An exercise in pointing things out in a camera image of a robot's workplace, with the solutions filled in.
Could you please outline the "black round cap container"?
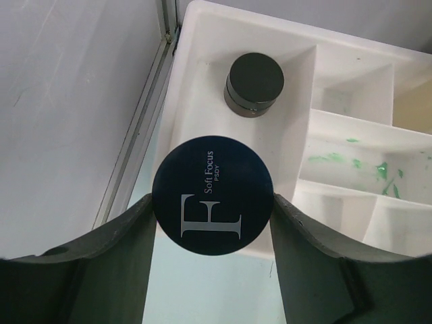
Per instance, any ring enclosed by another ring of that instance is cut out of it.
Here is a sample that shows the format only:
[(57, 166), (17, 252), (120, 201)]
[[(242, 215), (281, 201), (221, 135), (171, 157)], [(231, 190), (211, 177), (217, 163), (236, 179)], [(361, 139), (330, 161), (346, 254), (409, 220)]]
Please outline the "black round cap container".
[(262, 53), (245, 53), (231, 65), (223, 96), (236, 114), (254, 118), (264, 115), (284, 88), (281, 66)]

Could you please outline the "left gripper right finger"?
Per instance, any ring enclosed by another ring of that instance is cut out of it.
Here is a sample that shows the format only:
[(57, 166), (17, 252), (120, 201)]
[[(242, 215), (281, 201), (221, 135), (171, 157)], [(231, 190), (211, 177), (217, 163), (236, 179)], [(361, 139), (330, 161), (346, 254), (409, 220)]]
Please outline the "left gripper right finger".
[(287, 323), (431, 322), (431, 255), (356, 241), (280, 194), (270, 227)]

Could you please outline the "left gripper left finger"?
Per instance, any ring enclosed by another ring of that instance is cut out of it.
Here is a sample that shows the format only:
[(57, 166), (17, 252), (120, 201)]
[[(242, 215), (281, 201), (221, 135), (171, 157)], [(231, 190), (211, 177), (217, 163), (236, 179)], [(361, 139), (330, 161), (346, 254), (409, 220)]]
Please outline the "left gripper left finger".
[(155, 232), (147, 194), (75, 240), (1, 259), (1, 322), (141, 323)]

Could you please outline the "white plastic drawer organizer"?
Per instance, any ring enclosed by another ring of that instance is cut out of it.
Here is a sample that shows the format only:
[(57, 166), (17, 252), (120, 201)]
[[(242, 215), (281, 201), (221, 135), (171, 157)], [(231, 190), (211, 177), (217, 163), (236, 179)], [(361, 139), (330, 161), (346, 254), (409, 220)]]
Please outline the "white plastic drawer organizer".
[[(256, 118), (223, 98), (234, 60), (264, 53), (285, 84)], [(431, 136), (395, 127), (394, 99), (431, 79), (431, 56), (207, 1), (186, 9), (155, 164), (206, 135), (254, 150), (276, 193), (365, 244), (431, 252)]]

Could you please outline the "dark blue round tin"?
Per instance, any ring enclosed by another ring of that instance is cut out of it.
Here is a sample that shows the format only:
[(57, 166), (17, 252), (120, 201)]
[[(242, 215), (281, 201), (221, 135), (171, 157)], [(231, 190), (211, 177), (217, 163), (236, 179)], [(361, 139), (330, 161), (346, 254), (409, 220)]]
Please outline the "dark blue round tin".
[(178, 246), (219, 256), (245, 248), (263, 232), (273, 209), (273, 182), (245, 144), (203, 136), (164, 158), (152, 202), (158, 224)]

